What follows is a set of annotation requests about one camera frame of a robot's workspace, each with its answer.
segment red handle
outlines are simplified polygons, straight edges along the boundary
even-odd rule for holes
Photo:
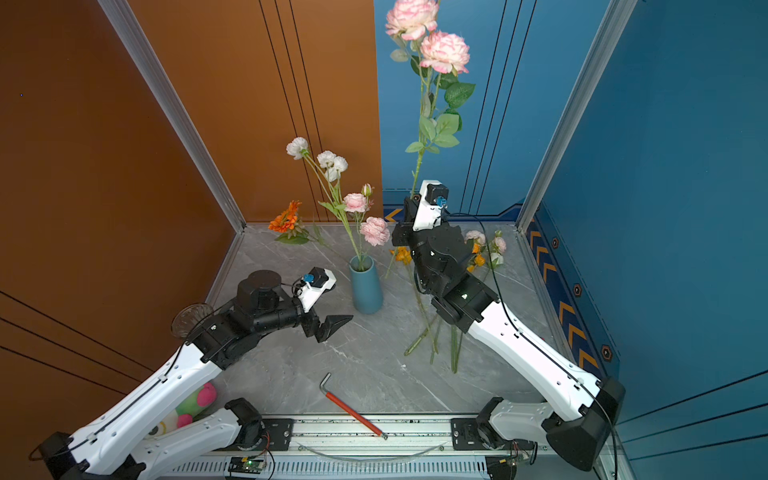
[[[355,412],[354,410],[352,410],[347,404],[345,404],[344,402],[342,402],[341,400],[336,398],[336,396],[333,395],[331,392],[327,392],[326,393],[326,397],[328,397],[328,400],[330,400],[331,402],[336,403],[338,406],[340,406],[345,412],[347,412],[351,416],[355,417],[358,422],[360,422],[363,425],[365,425],[366,427],[368,427],[368,429],[371,432],[376,433],[378,436],[382,436],[383,432],[379,429],[379,427],[377,427],[376,425],[373,425],[371,422],[366,420],[358,412]]]

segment blue vase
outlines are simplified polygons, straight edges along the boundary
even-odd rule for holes
[[[371,257],[365,255],[362,258],[362,267],[366,270],[359,272],[357,256],[349,261],[349,275],[352,279],[352,300],[355,308],[360,313],[376,313],[384,304],[382,285],[379,282],[379,274],[376,272],[376,264]]]

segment rose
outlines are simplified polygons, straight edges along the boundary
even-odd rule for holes
[[[323,168],[332,167],[334,158],[336,158],[336,154],[330,150],[326,150],[317,156],[317,163]]]
[[[383,218],[368,217],[360,226],[360,233],[365,235],[366,242],[371,245],[383,245],[389,240],[389,229]]]
[[[360,212],[364,214],[368,211],[368,199],[363,194],[347,194],[344,197],[344,210],[348,212]]]
[[[464,241],[474,239],[477,240],[477,243],[480,243],[481,245],[485,245],[485,235],[482,232],[478,232],[477,230],[470,230],[469,232],[464,234]]]
[[[346,159],[344,157],[335,155],[333,157],[333,165],[328,167],[324,175],[329,182],[336,181],[341,178],[341,173],[345,171],[348,166],[349,164],[346,163]]]
[[[469,47],[458,35],[436,31],[424,39],[421,50],[422,67],[432,67],[443,74],[469,73],[464,66],[469,62]]]
[[[308,151],[309,148],[310,144],[306,141],[306,138],[296,137],[286,146],[286,152],[288,152],[288,155],[293,155],[294,160],[301,160],[304,152]]]
[[[403,40],[419,40],[427,30],[437,28],[435,0],[397,0],[386,14],[388,35],[402,34]]]
[[[507,251],[507,242],[505,242],[503,238],[496,237],[493,239],[493,244],[496,245],[496,250],[498,250],[499,253]]]

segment marble surface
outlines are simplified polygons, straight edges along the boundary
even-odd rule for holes
[[[459,223],[463,230],[477,229],[473,223]],[[217,299],[217,305],[234,296],[237,284],[254,270],[274,270],[284,283],[292,283],[313,266],[329,268],[336,274],[337,287],[324,294],[315,309],[324,319],[329,314],[354,314],[355,318],[327,342],[306,338],[300,328],[285,329],[267,336],[214,380],[219,396],[216,407],[238,397],[249,400],[265,414],[337,413],[319,391],[327,372],[333,376],[328,390],[360,412],[478,412],[493,396],[515,402],[542,400],[533,386],[490,349],[464,336],[458,373],[450,368],[450,327],[439,334],[439,354],[429,364],[429,342],[423,341],[413,353],[403,353],[424,330],[425,320],[415,300],[410,266],[392,266],[384,278],[391,247],[372,247],[384,292],[384,306],[373,315],[357,313],[352,303],[349,270],[345,259],[354,252],[341,226],[324,226],[326,240],[338,255],[315,243],[301,246],[274,241],[276,234],[266,226],[250,225]],[[545,341],[553,336],[536,296],[523,252],[513,237],[511,224],[485,225],[502,230],[508,251],[497,269],[505,302],[515,314]],[[482,278],[485,267],[476,270]],[[492,286],[488,275],[486,283]],[[429,296],[423,303],[430,315],[434,308]]]

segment yellow chevron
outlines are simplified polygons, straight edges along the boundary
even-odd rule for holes
[[[549,253],[546,247],[536,247],[536,264],[541,265],[541,254]]]
[[[563,310],[567,310],[573,313],[574,315],[576,315],[576,312],[574,311],[574,307],[568,305],[565,302],[560,302],[560,324],[561,325],[563,324]]]
[[[547,283],[547,270],[552,270],[553,272],[558,271],[558,269],[554,268],[554,265],[551,263],[544,262],[544,283]]]
[[[533,231],[531,232],[531,250],[533,250],[533,237],[540,237],[541,233]]]
[[[574,333],[585,340],[587,339],[587,336],[584,335],[584,332],[582,332],[581,329],[576,328],[573,324],[571,324],[568,326],[568,345],[571,347],[574,345]]]
[[[396,209],[392,210],[392,213],[390,213],[389,215],[387,215],[384,218],[386,218],[386,220],[389,221],[390,223],[397,223],[393,217],[395,215],[399,214],[400,212],[402,212],[402,208],[396,208]]]
[[[584,350],[579,349],[578,351],[578,365],[580,368],[584,368],[584,361],[587,360],[589,363],[594,365],[596,369],[600,369],[598,366],[598,361],[592,358],[592,356],[589,353],[586,353]]]

